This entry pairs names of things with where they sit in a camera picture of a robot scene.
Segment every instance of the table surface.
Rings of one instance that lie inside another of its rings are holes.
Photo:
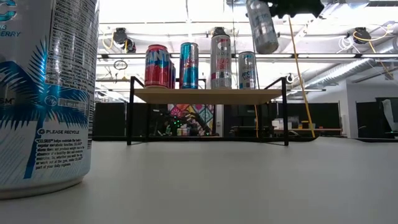
[[[146,103],[208,104],[208,105],[260,105],[282,95],[281,90],[191,90],[146,88],[134,94]]]
[[[83,183],[0,201],[9,223],[396,224],[398,147],[318,138],[94,142]]]

